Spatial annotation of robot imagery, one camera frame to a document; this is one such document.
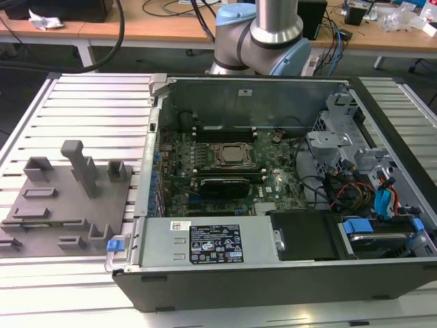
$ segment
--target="blue cable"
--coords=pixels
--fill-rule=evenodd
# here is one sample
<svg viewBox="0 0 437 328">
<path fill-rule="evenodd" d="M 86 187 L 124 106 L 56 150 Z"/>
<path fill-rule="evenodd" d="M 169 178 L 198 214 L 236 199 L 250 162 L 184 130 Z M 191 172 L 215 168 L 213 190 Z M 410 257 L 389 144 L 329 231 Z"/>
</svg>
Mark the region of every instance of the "blue cable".
<svg viewBox="0 0 437 328">
<path fill-rule="evenodd" d="M 331 25 L 331 24 L 329 24 L 329 25 L 328 24 L 322 24 L 322 25 L 326 26 L 326 27 L 330 27 L 331 29 L 334 29 L 335 32 L 337 33 L 337 38 L 338 38 L 338 48 L 335 51 L 336 53 L 335 53 L 334 62 L 333 62 L 333 65 L 331 66 L 331 68 L 329 70 L 329 73 L 328 73 L 328 76 L 330 76 L 332 73 L 334 73 L 334 70 L 337 67 L 337 64 L 339 62 L 339 56 L 341 54 L 341 34 L 340 34 L 338 28 L 335 25 Z"/>
<path fill-rule="evenodd" d="M 329 73 L 328 73 L 329 77 L 332 75 L 332 73 L 334 73 L 334 70 L 337 67 L 337 64 L 339 63 L 339 57 L 340 57 L 340 53 L 341 53 L 341 35 L 339 32 L 339 29 L 336 26 L 333 26 L 333 29 L 335 29 L 335 31 L 337 32 L 339 47 L 337 49 L 337 54 L 335 55 L 335 58 L 334 58 L 334 63 L 329 70 Z"/>
</svg>

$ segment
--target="wooden desk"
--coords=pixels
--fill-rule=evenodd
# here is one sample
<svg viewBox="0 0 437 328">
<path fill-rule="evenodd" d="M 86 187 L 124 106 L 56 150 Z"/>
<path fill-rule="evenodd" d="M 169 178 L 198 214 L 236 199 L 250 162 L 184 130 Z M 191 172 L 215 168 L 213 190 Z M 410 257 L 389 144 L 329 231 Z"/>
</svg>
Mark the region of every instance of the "wooden desk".
<svg viewBox="0 0 437 328">
<path fill-rule="evenodd" d="M 147 5 L 146 10 L 157 14 L 166 14 L 162 5 L 169 0 L 154 0 Z M 195 17 L 155 17 L 142 10 L 144 0 L 122 0 L 126 19 L 126 40 L 147 40 L 165 42 L 198 42 L 211 43 L 202 31 L 199 21 Z M 190 5 L 175 3 L 169 6 L 170 10 L 183 12 L 191 9 Z M 201 8 L 208 27 L 215 32 L 215 18 L 207 8 Z M 119 12 L 114 5 L 106 22 L 85 23 L 79 35 L 89 39 L 116 39 L 119 31 Z"/>
<path fill-rule="evenodd" d="M 63 22 L 65 25 L 63 28 L 41 31 L 27 20 L 10 20 L 4 11 L 0 12 L 0 16 L 18 37 L 36 36 L 44 38 L 78 38 L 79 31 L 85 24 L 84 22 Z M 0 35 L 10 36 L 8 29 L 6 29 L 6 27 L 1 23 Z"/>
<path fill-rule="evenodd" d="M 328 0 L 328 11 L 341 0 Z M 214 45 L 206 38 L 195 17 L 155 17 L 141 9 L 144 0 L 122 0 L 126 17 L 126 35 L 123 46 L 175 48 L 175 49 L 213 49 Z M 162 5 L 168 0 L 153 0 L 147 10 L 164 14 Z M 189 5 L 170 5 L 169 9 L 181 12 L 191 8 Z M 214 17 L 208 9 L 201 9 L 208 26 L 215 32 Z M 63 29 L 40 31 L 29 22 L 8 20 L 4 12 L 0 13 L 5 22 L 17 32 L 23 42 L 43 44 L 72 44 L 78 47 L 84 65 L 94 63 L 91 46 L 113 46 L 118 37 L 119 13 L 114 5 L 105 23 L 66 22 Z M 413 30 L 384 32 L 378 22 L 366 23 L 355 27 L 344 25 L 344 17 L 332 12 L 330 17 L 340 28 L 354 35 L 349 42 L 347 53 L 351 55 L 369 55 L 385 57 L 422 57 L 437 58 L 437 38 L 431 38 L 423 31 Z M 4 26 L 0 26 L 0 41 L 15 42 Z M 319 38 L 312 41 L 313 56 L 320 55 L 330 47 L 332 36 L 322 28 Z"/>
<path fill-rule="evenodd" d="M 409 32 L 384 32 L 379 22 L 376 21 L 363 21 L 360 26 L 344 25 L 344 16 L 332 12 L 334 7 L 341 3 L 343 3 L 342 0 L 328 0 L 327 10 L 330 18 L 335 21 L 339 29 L 346 29 L 354 34 L 349 41 L 349 50 L 372 51 L 375 56 L 380 55 L 380 51 L 437 53 L 437 38 L 431 38 L 424 31 L 418 29 Z M 341 10 L 337 8 L 335 11 L 340 13 Z M 313 46 L 330 47 L 332 35 L 326 30 L 325 27 L 321 30 L 318 39 L 313 41 Z"/>
</svg>

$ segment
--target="motherboard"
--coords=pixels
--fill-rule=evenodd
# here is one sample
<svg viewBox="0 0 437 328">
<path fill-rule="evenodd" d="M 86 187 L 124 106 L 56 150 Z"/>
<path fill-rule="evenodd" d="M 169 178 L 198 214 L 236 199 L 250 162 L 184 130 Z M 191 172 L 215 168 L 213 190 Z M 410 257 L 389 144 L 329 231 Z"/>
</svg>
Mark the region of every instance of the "motherboard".
<svg viewBox="0 0 437 328">
<path fill-rule="evenodd" d="M 290 164 L 294 140 L 276 136 L 274 130 L 202 135 L 163 129 L 165 216 L 265 215 L 276 209 L 306 208 Z"/>
</svg>

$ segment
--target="floor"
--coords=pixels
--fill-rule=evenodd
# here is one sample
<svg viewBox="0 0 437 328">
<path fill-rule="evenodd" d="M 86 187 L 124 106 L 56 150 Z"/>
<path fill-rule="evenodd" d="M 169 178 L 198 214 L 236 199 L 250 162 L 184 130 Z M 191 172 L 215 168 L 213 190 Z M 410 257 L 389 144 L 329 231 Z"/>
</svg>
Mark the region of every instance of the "floor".
<svg viewBox="0 0 437 328">
<path fill-rule="evenodd" d="M 54 66 L 81 67 L 81 61 L 74 56 L 71 46 L 32 45 L 17 46 L 18 55 L 9 58 L 14 61 L 40 62 Z M 110 48 L 95 48 L 96 59 L 103 58 Z M 437 92 L 437 61 L 418 65 L 414 74 L 408 68 L 415 59 L 390 58 L 381 70 L 374 70 L 376 57 L 348 56 L 340 61 L 334 75 L 341 77 L 400 77 L 426 103 Z M 179 74 L 203 74 L 213 60 L 212 51 L 194 51 L 188 57 L 185 50 L 122 48 L 101 72 L 168 72 Z M 26 111 L 33 97 L 44 82 L 46 73 L 28 70 L 0 68 L 0 147 L 6 142 L 21 115 Z M 437 101 L 432 104 L 437 113 Z"/>
</svg>

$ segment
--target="warning label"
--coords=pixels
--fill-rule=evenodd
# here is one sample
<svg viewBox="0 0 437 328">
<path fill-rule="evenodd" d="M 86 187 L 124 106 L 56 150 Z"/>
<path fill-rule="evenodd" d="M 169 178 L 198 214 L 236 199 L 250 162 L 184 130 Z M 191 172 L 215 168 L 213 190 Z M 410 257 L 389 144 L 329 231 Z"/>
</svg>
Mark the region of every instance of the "warning label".
<svg viewBox="0 0 437 328">
<path fill-rule="evenodd" d="M 192 225 L 190 262 L 193 264 L 244 262 L 240 226 L 238 224 Z"/>
</svg>

